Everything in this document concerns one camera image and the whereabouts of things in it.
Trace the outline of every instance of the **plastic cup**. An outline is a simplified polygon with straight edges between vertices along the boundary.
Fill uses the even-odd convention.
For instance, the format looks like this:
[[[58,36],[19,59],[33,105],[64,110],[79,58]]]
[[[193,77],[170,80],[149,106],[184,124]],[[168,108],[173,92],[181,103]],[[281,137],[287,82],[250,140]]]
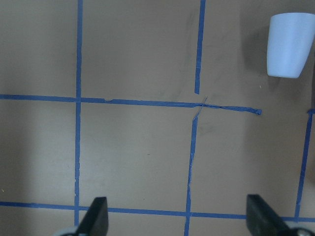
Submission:
[[[269,76],[298,78],[315,36],[315,15],[284,13],[270,19],[267,72]]]

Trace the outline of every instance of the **vertical blue tape strip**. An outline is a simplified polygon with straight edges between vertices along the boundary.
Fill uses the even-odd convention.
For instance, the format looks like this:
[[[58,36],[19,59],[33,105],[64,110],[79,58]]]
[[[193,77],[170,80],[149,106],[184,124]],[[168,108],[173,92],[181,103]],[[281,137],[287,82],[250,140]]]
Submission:
[[[76,109],[75,109],[75,185],[74,185],[74,225],[79,225],[80,205],[80,139],[81,139],[81,64],[82,64],[82,20],[83,0],[78,0],[77,24],[77,71],[76,71]]]
[[[295,218],[296,222],[299,220],[299,216],[300,216],[300,208],[301,208],[301,201],[302,201],[302,194],[303,194],[306,164],[307,164],[307,157],[308,157],[308,153],[309,153],[309,145],[310,145],[310,138],[311,138],[312,120],[313,120],[313,110],[309,111],[309,119],[307,121],[307,126],[306,126],[306,134],[305,134],[305,141],[304,141],[301,173],[300,173],[299,187],[298,187],[298,191],[297,191],[295,213],[294,213],[294,218]]]
[[[195,156],[195,149],[196,149],[197,125],[198,125],[199,114],[200,112],[198,112],[198,114],[194,117],[192,121],[192,126],[191,126],[190,158],[189,158],[187,198],[186,198],[186,222],[185,222],[184,236],[189,235],[190,217],[192,216],[192,213],[190,211],[190,208],[191,208],[190,184],[191,184],[192,164],[193,164],[193,159]]]
[[[200,71],[201,71],[201,59],[202,59],[202,40],[203,40],[203,28],[204,28],[204,21],[205,21],[205,8],[206,8],[206,0],[200,0],[196,74],[195,74],[195,93],[197,94],[200,93]]]

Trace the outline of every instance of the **light blue cup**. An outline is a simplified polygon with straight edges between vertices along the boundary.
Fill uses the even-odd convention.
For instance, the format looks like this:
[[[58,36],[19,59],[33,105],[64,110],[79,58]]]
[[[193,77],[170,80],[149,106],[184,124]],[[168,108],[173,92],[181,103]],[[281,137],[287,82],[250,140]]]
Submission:
[[[284,13],[270,20],[267,71],[269,76],[298,78],[315,36],[315,15]]]

